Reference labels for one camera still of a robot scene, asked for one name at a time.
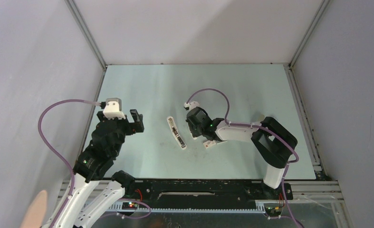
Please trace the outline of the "long white stapler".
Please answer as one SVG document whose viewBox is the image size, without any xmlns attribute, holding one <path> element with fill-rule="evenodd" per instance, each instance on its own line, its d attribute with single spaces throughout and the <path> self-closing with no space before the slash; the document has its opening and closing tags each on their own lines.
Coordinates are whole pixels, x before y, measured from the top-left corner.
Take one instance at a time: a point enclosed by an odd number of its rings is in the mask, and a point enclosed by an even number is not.
<svg viewBox="0 0 374 228">
<path fill-rule="evenodd" d="M 184 140 L 182 139 L 182 137 L 179 134 L 179 131 L 178 131 L 178 128 L 175 124 L 174 118 L 172 116 L 168 116 L 167 117 L 167 123 L 168 123 L 168 125 L 171 129 L 172 135 L 175 138 L 176 142 L 178 143 L 179 147 L 182 150 L 185 150 L 187 148 L 187 146 L 186 146 Z"/>
</svg>

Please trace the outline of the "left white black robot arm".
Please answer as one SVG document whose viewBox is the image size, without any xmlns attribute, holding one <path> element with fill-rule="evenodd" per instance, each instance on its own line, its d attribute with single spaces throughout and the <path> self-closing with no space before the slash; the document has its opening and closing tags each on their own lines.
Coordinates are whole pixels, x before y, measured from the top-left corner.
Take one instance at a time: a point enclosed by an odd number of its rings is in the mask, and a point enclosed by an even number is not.
<svg viewBox="0 0 374 228">
<path fill-rule="evenodd" d="M 99 123 L 91 134 L 89 145 L 78 156 L 66 190 L 67 196 L 61 199 L 44 227 L 91 226 L 115 201 L 134 195 L 135 178 L 125 171 L 117 171 L 112 175 L 106 189 L 91 204 L 84 206 L 90 194 L 113 166 L 126 136 L 144 131 L 143 115 L 136 109 L 131 109 L 130 113 L 134 120 L 132 123 L 121 111 L 97 113 Z"/>
</svg>

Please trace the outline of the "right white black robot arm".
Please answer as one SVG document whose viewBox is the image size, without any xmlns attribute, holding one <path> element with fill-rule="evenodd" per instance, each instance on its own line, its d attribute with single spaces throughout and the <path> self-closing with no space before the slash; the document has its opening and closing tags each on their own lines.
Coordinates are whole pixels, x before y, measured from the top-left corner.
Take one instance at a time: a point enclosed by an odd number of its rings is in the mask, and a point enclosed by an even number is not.
<svg viewBox="0 0 374 228">
<path fill-rule="evenodd" d="M 205 137 L 210 142 L 239 141 L 253 143 L 267 163 L 263 178 L 262 194 L 269 199 L 280 192 L 280 184 L 285 174 L 289 158 L 298 156 L 294 151 L 298 144 L 296 137 L 275 118 L 267 116 L 256 123 L 228 123 L 224 118 L 211 119 L 207 112 L 197 107 L 186 107 L 186 122 L 192 137 Z"/>
</svg>

